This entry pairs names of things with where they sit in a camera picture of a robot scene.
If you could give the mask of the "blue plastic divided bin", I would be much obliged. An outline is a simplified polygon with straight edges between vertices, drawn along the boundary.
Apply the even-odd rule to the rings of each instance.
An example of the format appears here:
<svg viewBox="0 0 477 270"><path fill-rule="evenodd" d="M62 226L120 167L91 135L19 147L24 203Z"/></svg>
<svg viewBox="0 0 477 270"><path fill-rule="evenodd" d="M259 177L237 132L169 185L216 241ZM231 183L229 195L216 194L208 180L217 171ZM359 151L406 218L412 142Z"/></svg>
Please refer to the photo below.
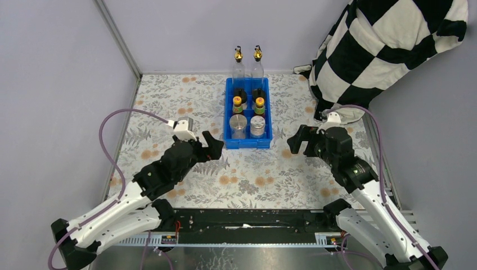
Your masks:
<svg viewBox="0 0 477 270"><path fill-rule="evenodd" d="M233 111L233 94L234 88L232 83L232 78L226 79L226 86L225 86L225 105L224 105L224 118L223 118L223 140L225 143L226 148L228 149L269 149L271 145L271 141L273 138L272 133L272 116L271 116L271 103L270 103L270 94L269 94L269 86L268 86L268 79L264 78L263 81L263 92L265 94L265 126L264 126L264 134L261 138L254 138L251 136L250 132L250 119L254 116L254 110L252 108L252 89L251 89L251 78L245 78L245 89L244 91L247 94L247 109L244 110L244 117L247 118L247 126L245 129L245 138L233 138L232 132L236 130L236 128L232 128L230 125L230 118L232 118Z"/></svg>

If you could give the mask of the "brown sauce bottle yellow cap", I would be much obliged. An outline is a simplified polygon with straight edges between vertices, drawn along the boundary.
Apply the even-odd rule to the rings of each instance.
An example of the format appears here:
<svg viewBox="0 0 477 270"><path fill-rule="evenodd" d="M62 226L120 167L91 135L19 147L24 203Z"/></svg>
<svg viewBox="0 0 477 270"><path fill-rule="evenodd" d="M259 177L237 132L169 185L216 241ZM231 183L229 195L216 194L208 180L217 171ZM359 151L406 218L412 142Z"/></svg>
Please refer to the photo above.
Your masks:
<svg viewBox="0 0 477 270"><path fill-rule="evenodd" d="M232 112L234 115L243 115L244 110L242 106L242 98L240 96L235 96L232 100L233 106L232 106Z"/></svg>

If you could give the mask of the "silver lid spice jar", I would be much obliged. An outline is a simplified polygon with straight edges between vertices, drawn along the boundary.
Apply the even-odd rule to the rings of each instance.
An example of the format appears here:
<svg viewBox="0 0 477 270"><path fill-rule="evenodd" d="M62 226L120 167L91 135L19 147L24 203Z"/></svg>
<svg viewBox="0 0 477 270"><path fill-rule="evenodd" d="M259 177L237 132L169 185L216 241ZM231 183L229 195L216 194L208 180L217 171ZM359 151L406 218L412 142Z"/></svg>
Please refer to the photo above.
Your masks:
<svg viewBox="0 0 477 270"><path fill-rule="evenodd" d="M265 134L266 120L262 116L256 115L250 119L250 137L263 138Z"/></svg>

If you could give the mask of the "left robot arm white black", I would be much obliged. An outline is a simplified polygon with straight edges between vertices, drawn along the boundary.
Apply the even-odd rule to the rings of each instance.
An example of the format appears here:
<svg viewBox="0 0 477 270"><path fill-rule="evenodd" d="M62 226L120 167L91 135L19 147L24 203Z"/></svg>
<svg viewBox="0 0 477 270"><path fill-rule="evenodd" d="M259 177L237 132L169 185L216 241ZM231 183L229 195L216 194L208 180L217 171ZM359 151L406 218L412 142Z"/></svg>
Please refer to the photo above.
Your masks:
<svg viewBox="0 0 477 270"><path fill-rule="evenodd" d="M83 269L111 245L140 232L174 228L174 209L161 196L183 181L197 163L222 156L224 142L208 131L202 135L206 146L197 138L183 141L174 136L163 156L134 175L124 192L78 218L54 221L51 229L65 268Z"/></svg>

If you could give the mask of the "black lid spice jar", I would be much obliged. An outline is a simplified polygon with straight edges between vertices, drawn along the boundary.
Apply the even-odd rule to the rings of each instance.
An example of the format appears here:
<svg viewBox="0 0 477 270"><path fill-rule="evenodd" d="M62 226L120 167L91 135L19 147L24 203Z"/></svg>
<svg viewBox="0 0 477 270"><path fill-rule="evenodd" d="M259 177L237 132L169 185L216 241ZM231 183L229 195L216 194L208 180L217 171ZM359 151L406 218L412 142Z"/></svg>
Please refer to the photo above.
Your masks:
<svg viewBox="0 0 477 270"><path fill-rule="evenodd" d="M256 88L252 90L252 101L253 103L256 102L257 98L262 98L263 100L266 100L266 91L263 90L262 88Z"/></svg>
<svg viewBox="0 0 477 270"><path fill-rule="evenodd" d="M246 91L243 89L243 88L235 88L234 89L234 92L233 92L233 95L234 96L239 96L241 97L241 103L242 104L247 104L248 102L248 95L246 93Z"/></svg>

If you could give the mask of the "glass oil bottle gold spout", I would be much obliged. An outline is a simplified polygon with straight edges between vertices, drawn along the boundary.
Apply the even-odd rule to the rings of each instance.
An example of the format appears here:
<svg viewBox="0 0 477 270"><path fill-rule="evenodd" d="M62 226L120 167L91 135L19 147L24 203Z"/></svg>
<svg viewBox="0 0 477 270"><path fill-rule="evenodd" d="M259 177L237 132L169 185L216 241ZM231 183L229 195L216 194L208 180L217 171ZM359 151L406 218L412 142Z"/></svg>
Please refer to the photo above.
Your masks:
<svg viewBox="0 0 477 270"><path fill-rule="evenodd" d="M242 58L241 47L237 46L234 54L235 63L232 67L232 83L234 89L245 88L245 65L242 62Z"/></svg>

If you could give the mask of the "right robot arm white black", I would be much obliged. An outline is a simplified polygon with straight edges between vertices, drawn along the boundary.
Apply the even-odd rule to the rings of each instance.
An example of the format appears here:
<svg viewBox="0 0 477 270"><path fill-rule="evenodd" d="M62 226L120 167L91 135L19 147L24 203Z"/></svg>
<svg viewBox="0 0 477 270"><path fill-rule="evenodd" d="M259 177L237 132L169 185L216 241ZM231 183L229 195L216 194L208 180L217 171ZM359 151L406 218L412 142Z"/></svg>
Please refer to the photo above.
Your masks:
<svg viewBox="0 0 477 270"><path fill-rule="evenodd" d="M301 125L287 140L291 153L297 154L302 142L304 155L320 158L330 166L335 181L344 187L367 211L373 224L365 221L343 199L324 206L325 229L349 233L379 261L383 269L442 269L448 254L440 246L431 246L409 224L403 214L382 191L376 172L355 155L347 130L326 130Z"/></svg>

